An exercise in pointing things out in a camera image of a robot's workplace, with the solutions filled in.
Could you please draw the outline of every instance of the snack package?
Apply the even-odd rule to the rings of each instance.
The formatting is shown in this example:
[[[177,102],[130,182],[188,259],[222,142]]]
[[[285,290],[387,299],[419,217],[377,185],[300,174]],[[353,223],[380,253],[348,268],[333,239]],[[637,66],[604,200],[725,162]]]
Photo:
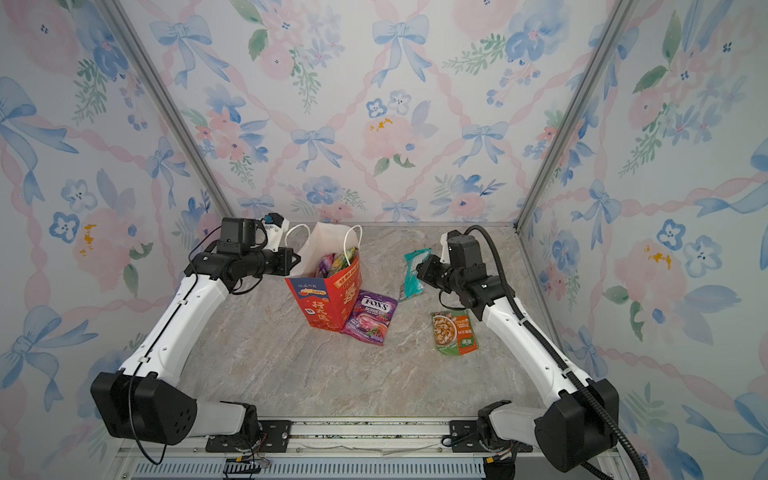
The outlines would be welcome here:
[[[331,271],[333,258],[335,256],[335,253],[329,253],[320,260],[320,263],[317,265],[317,270],[315,270],[315,278],[327,278],[329,276],[328,273]]]
[[[422,285],[421,280],[416,278],[416,275],[418,274],[418,272],[416,272],[416,267],[429,257],[431,251],[432,249],[425,248],[423,250],[406,253],[406,280],[400,286],[400,295],[398,298],[401,302],[412,296],[424,293],[424,285]]]
[[[397,300],[393,298],[360,290],[352,315],[341,333],[353,336],[361,342],[383,345],[396,307]]]
[[[334,276],[338,272],[347,268],[349,266],[347,257],[349,257],[351,261],[354,261],[356,253],[357,253],[357,247],[350,247],[346,249],[346,255],[344,254],[344,252],[337,253],[336,258],[333,259],[333,265],[331,266],[331,271],[328,272],[328,276]]]
[[[464,355],[478,349],[467,310],[448,310],[432,314],[437,350],[446,355]]]

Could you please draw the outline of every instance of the purple candy bag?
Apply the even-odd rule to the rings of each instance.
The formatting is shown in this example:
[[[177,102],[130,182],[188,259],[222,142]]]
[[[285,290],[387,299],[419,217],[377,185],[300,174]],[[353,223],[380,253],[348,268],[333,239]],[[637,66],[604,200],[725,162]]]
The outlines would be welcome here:
[[[397,300],[388,296],[360,290],[352,314],[346,321],[341,333],[356,339],[383,345],[386,330],[392,315],[395,314]]]
[[[335,255],[335,253],[329,253],[320,259],[320,263],[317,265],[317,270],[315,270],[315,278],[328,278],[330,276],[328,273],[331,271]]]

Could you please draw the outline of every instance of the black cable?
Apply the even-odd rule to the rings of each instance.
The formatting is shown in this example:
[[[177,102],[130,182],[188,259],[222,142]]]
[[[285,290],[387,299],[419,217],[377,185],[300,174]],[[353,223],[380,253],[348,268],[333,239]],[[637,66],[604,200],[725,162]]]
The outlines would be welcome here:
[[[447,444],[447,445],[445,444],[445,440],[444,440],[444,441],[442,442],[442,444],[443,444],[443,446],[445,446],[445,447],[454,447],[454,446],[458,445],[458,444],[459,444],[459,443],[461,443],[461,442],[465,442],[466,440],[469,440],[469,439],[470,439],[472,436],[474,436],[474,435],[477,435],[477,434],[479,434],[479,433],[480,433],[480,431],[479,431],[479,430],[475,430],[474,432],[470,432],[470,433],[468,433],[468,434],[464,435],[463,437],[461,437],[461,438],[459,438],[459,439],[456,439],[456,440],[452,440],[452,441],[451,441],[451,443],[449,443],[449,444]]]
[[[261,231],[263,231],[263,232],[264,232],[264,240],[263,240],[261,243],[259,243],[258,245],[256,245],[255,247],[253,247],[253,248],[251,249],[251,250],[252,250],[252,251],[254,251],[254,252],[258,252],[258,251],[260,251],[260,250],[264,250],[264,247],[266,247],[266,244],[267,244],[267,242],[269,241],[269,239],[270,239],[270,238],[269,238],[269,236],[266,234],[266,228],[264,227],[264,224],[263,224],[263,223],[261,223],[261,220],[259,220],[259,219],[254,219],[254,221],[256,222],[256,227],[257,227],[257,229],[258,229],[258,230],[261,230]]]
[[[203,238],[197,245],[195,245],[195,247],[189,252],[189,255],[187,255],[187,259],[190,261],[190,265],[192,266],[192,271],[194,272],[194,283],[192,283],[192,288],[190,288],[187,291],[187,293],[184,294],[183,300],[187,299],[187,297],[190,295],[190,293],[192,293],[192,291],[194,290],[194,287],[197,285],[197,277],[198,277],[198,275],[197,275],[197,271],[194,268],[194,264],[192,263],[192,253],[195,250],[197,250],[197,248],[200,245],[202,245],[203,242],[205,242],[205,240],[208,240],[208,237],[213,235],[220,228],[221,228],[221,225],[216,227],[216,228],[214,228],[208,235],[205,236],[205,238]],[[176,309],[174,310],[174,312],[168,317],[168,320],[165,322],[165,325],[163,325],[163,328],[160,330],[160,333],[157,335],[157,337],[155,337],[155,339],[152,342],[152,344],[149,345],[149,348],[147,349],[147,353],[144,354],[144,357],[147,357],[147,355],[149,355],[152,352],[152,349],[154,348],[155,344],[163,336],[163,333],[165,332],[165,329],[168,328],[168,326],[170,325],[170,321],[174,319],[174,316],[176,315],[176,312],[178,312],[180,308],[181,308],[181,303],[178,303],[176,305]],[[134,379],[136,378],[136,374],[139,372],[139,369],[141,368],[141,366],[143,364],[144,364],[144,362],[139,361],[139,364],[136,367],[136,369],[134,370],[133,375],[131,375],[131,380],[128,381],[128,421],[131,424],[131,432],[134,434],[134,441],[136,442],[136,445],[138,445],[139,450],[141,450],[141,453],[144,454],[144,457],[147,460],[149,460],[149,462],[152,465],[159,465],[160,463],[163,462],[163,459],[165,458],[165,449],[168,448],[168,445],[166,444],[166,445],[163,446],[163,453],[160,456],[160,460],[155,461],[152,457],[150,457],[147,454],[147,451],[144,450],[144,447],[141,444],[141,441],[139,440],[138,436],[136,435],[136,427],[134,426],[134,413],[133,413],[133,408],[132,408],[133,397],[134,397],[134,392],[133,392],[133,389],[134,389]]]
[[[139,442],[139,438],[136,436],[136,427],[134,427],[134,414],[131,409],[131,392],[134,388],[134,379],[136,378],[136,374],[138,373],[139,369],[141,368],[141,363],[139,363],[139,366],[136,367],[134,370],[134,374],[131,375],[131,380],[128,382],[128,418],[131,420],[131,431],[134,434],[134,440],[136,441],[136,445],[139,446],[139,450],[141,450],[141,453],[144,454],[144,457],[150,461],[152,465],[159,465],[163,463],[163,459],[165,458],[165,449],[168,448],[168,445],[163,446],[163,453],[160,455],[160,460],[155,461],[154,458],[150,457],[146,450],[144,450],[144,447],[142,446],[141,442]]]
[[[251,290],[253,290],[253,289],[254,289],[254,288],[256,288],[257,286],[259,286],[259,283],[261,283],[261,280],[264,280],[264,277],[263,277],[263,276],[260,276],[260,277],[259,277],[259,281],[258,281],[258,282],[256,282],[256,283],[255,283],[255,284],[254,284],[254,285],[253,285],[251,288],[249,288],[248,290],[244,290],[244,291],[242,291],[242,292],[240,292],[240,291],[236,291],[236,292],[232,292],[232,294],[233,294],[233,295],[245,295],[246,293],[249,293]]]
[[[512,310],[515,312],[515,315],[518,317],[518,319],[522,320],[523,326],[533,335],[534,338],[536,338],[536,340],[538,340],[541,346],[543,346],[544,349],[547,350],[547,353],[549,353],[549,356],[551,356],[552,359],[555,361],[555,363],[557,363],[558,368],[561,370],[567,370],[568,364],[565,363],[565,361],[557,352],[557,350],[555,350],[552,344],[549,343],[549,340],[547,340],[546,337],[544,337],[544,335],[541,332],[539,332],[539,330],[532,323],[530,323],[528,319],[525,318],[522,311],[518,307],[518,304],[515,302],[515,292],[512,291],[512,288],[507,283],[507,277],[506,275],[504,275],[504,267],[502,266],[502,259],[498,255],[498,250],[496,250],[496,245],[493,243],[493,239],[491,238],[491,235],[488,233],[488,231],[485,230],[485,228],[479,225],[472,225],[464,232],[464,235],[469,235],[469,233],[474,230],[477,230],[482,234],[482,236],[485,238],[485,242],[488,244],[488,247],[491,249],[491,255],[493,255],[493,260],[496,263],[496,270],[498,270],[498,277],[502,282],[502,288],[504,289],[504,293],[507,296],[509,305],[512,307]],[[629,441],[629,439],[624,434],[624,432],[621,431],[621,429],[619,428],[619,425],[617,425],[617,423],[611,418],[611,414],[609,414],[605,410],[605,408],[587,389],[584,383],[582,383],[581,380],[573,372],[569,371],[565,373],[565,376],[568,378],[568,380],[571,381],[573,386],[576,387],[576,390],[587,400],[587,403],[589,403],[589,406],[598,414],[600,419],[603,422],[605,422],[608,428],[618,437],[619,443],[621,443],[621,446],[624,447],[624,451],[627,453],[627,456],[632,461],[632,465],[634,466],[634,469],[637,471],[637,476],[640,477],[640,480],[650,480],[650,476],[648,475],[648,470],[646,470],[643,460],[640,458],[640,455],[637,453],[637,450],[635,450],[635,448],[632,446],[632,443]],[[592,472],[592,470],[589,469],[588,467],[585,467],[585,468],[590,472]]]
[[[511,450],[511,455],[509,457],[509,461],[512,462],[513,464],[517,461],[517,459],[518,459],[518,452],[520,452],[520,448],[522,448],[522,446],[523,446],[523,444],[521,444],[520,442],[515,442],[515,444],[512,446],[512,450]]]
[[[592,475],[598,477],[600,480],[614,480],[613,477],[592,465],[590,462],[584,462],[581,466],[586,468]]]
[[[463,305],[462,306],[449,306],[449,305],[445,305],[442,302],[442,294],[443,294],[442,290],[440,290],[440,293],[437,294],[437,301],[440,302],[440,305],[443,305],[448,310],[464,310],[465,309],[465,307]]]

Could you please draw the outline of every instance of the floral wallpaper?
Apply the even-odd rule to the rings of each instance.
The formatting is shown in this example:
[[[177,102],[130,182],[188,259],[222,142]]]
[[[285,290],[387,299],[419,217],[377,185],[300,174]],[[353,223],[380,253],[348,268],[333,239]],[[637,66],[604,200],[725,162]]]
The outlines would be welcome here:
[[[613,5],[123,2],[234,211],[332,222],[517,218]]]
[[[2,0],[0,25],[0,477],[100,478],[90,385],[220,215],[93,3]]]
[[[654,480],[768,478],[766,20],[640,0],[521,231]]]

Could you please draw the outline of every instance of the wire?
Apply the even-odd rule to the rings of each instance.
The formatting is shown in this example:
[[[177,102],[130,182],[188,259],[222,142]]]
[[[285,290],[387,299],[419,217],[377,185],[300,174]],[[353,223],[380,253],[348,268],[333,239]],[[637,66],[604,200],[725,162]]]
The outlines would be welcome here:
[[[533,335],[536,340],[541,344],[541,346],[544,347],[545,350],[547,350],[547,353],[549,353],[549,356],[552,357],[552,359],[557,363],[558,368],[560,370],[566,370],[568,369],[568,364],[565,363],[563,360],[563,357],[560,356],[560,354],[555,350],[555,348],[552,346],[552,344],[544,337],[544,335],[539,332],[539,330],[528,321],[528,319],[525,318],[522,311],[520,310],[520,307],[518,307],[517,302],[515,302],[515,292],[512,290],[512,288],[507,283],[507,277],[504,274],[504,267],[502,266],[502,259],[498,255],[498,250],[496,249],[496,245],[493,243],[493,239],[491,238],[491,235],[488,233],[488,231],[485,230],[485,228],[479,226],[479,225],[472,225],[469,227],[465,232],[464,235],[469,235],[470,232],[477,230],[482,234],[482,236],[485,238],[485,242],[488,244],[488,248],[491,249],[491,255],[493,256],[493,260],[496,263],[496,270],[498,270],[498,277],[502,282],[502,288],[504,289],[504,293],[507,296],[507,300],[509,301],[509,306],[512,308],[512,310],[515,312],[515,315],[518,317],[518,319],[522,320],[523,326]],[[624,432],[621,431],[619,428],[619,425],[611,418],[611,414],[609,414],[605,408],[600,404],[600,402],[592,395],[592,393],[587,389],[587,387],[584,385],[584,383],[581,382],[581,380],[573,373],[568,371],[565,373],[565,376],[568,378],[568,380],[571,381],[574,387],[576,387],[576,390],[587,400],[587,403],[589,403],[589,406],[598,414],[600,419],[605,422],[605,424],[608,426],[608,428],[617,436],[619,443],[621,443],[621,446],[624,447],[624,451],[626,451],[627,456],[632,461],[632,465],[634,466],[634,469],[637,471],[637,476],[640,478],[640,480],[650,480],[650,476],[648,475],[648,470],[645,468],[645,464],[643,463],[643,460],[640,458],[640,455],[637,453],[637,450],[632,446],[632,443],[629,441],[627,436],[624,434]],[[590,468],[585,467],[590,472],[594,473]]]
[[[128,381],[128,418],[131,420],[131,432],[134,434],[134,440],[136,441],[136,445],[139,446],[139,450],[141,450],[141,453],[144,454],[144,457],[150,461],[152,465],[159,465],[163,463],[163,459],[165,458],[165,449],[168,448],[168,445],[163,446],[163,453],[160,455],[160,460],[154,460],[154,458],[150,457],[146,450],[144,450],[144,447],[141,445],[141,442],[139,442],[138,436],[136,436],[136,427],[134,427],[134,414],[131,409],[131,392],[134,388],[134,379],[136,378],[136,374],[138,373],[139,369],[141,368],[141,363],[139,363],[139,366],[136,367],[136,370],[134,370],[134,374],[131,375],[131,380]]]
[[[190,262],[190,265],[192,266],[192,271],[194,273],[194,283],[192,283],[192,287],[187,291],[187,293],[184,294],[183,300],[186,300],[187,297],[190,295],[190,293],[193,292],[194,287],[197,286],[197,271],[195,270],[194,263],[192,263],[192,253],[197,250],[197,248],[202,245],[205,240],[208,240],[208,237],[213,235],[217,230],[221,228],[221,225],[214,228],[208,235],[205,236],[197,245],[194,246],[194,248],[189,252],[189,255],[187,255],[187,259]],[[152,352],[152,349],[157,344],[157,341],[163,336],[163,333],[165,332],[165,329],[168,328],[170,325],[171,320],[174,319],[174,316],[176,315],[176,312],[179,311],[181,308],[181,303],[177,303],[176,309],[173,311],[173,313],[168,317],[168,320],[165,322],[165,325],[163,325],[163,328],[160,330],[160,333],[157,334],[154,341],[151,345],[149,345],[149,348],[147,349],[147,353],[144,354],[145,358],[148,358],[148,355]],[[154,460],[154,458],[150,457],[149,454],[147,454],[147,451],[144,450],[143,445],[141,444],[141,441],[138,438],[138,435],[136,435],[136,426],[134,425],[134,413],[133,413],[133,397],[134,397],[134,379],[136,378],[136,374],[139,373],[139,369],[143,365],[143,362],[139,362],[138,366],[134,370],[133,375],[131,375],[131,379],[128,381],[128,421],[131,424],[131,433],[134,434],[134,441],[136,442],[136,445],[138,445],[139,450],[141,450],[141,453],[144,454],[144,457],[152,464],[152,465],[159,465],[163,462],[163,459],[165,458],[165,450],[168,448],[168,444],[165,444],[163,446],[163,453],[160,455],[160,460]]]
[[[440,290],[440,293],[437,294],[437,301],[440,302],[440,305],[443,305],[448,310],[463,310],[465,308],[463,305],[462,306],[449,306],[449,305],[445,305],[442,302],[442,294],[443,294],[443,292],[442,292],[442,290]]]
[[[598,477],[600,480],[614,480],[613,477],[592,465],[590,462],[584,462],[581,466],[586,468],[592,475]]]
[[[259,286],[259,283],[261,283],[261,280],[264,280],[264,277],[263,277],[263,276],[260,276],[260,277],[259,277],[259,281],[258,281],[258,282],[256,282],[256,283],[255,283],[255,284],[254,284],[254,285],[253,285],[251,288],[249,288],[248,290],[243,290],[243,291],[239,291],[239,290],[238,290],[238,291],[232,292],[232,294],[233,294],[233,295],[245,295],[246,293],[249,293],[251,290],[253,290],[253,289],[254,289],[254,288],[256,288],[257,286]]]
[[[262,460],[265,460],[266,461],[266,467],[265,468],[269,468],[270,465],[272,465],[272,462],[270,462],[270,460],[267,457],[261,456],[261,454],[259,453],[259,450],[261,450],[261,446],[264,445],[264,441],[265,440],[266,440],[266,433],[264,434],[264,438],[261,439],[261,441],[259,442],[259,447],[256,449],[256,456],[258,456]]]
[[[463,437],[461,437],[461,438],[459,438],[459,439],[456,439],[456,440],[454,440],[454,441],[451,441],[451,443],[449,443],[449,444],[447,444],[447,445],[446,445],[445,443],[443,443],[443,445],[444,445],[444,446],[446,446],[446,447],[450,447],[450,448],[452,448],[452,447],[454,447],[454,446],[458,445],[458,444],[459,444],[459,443],[461,443],[461,442],[464,442],[464,441],[466,441],[466,440],[469,440],[469,438],[470,438],[470,437],[472,437],[472,436],[474,436],[474,435],[477,435],[477,434],[479,434],[479,433],[480,433],[480,431],[479,431],[479,430],[475,430],[474,432],[470,432],[470,433],[468,433],[468,434],[464,435]]]

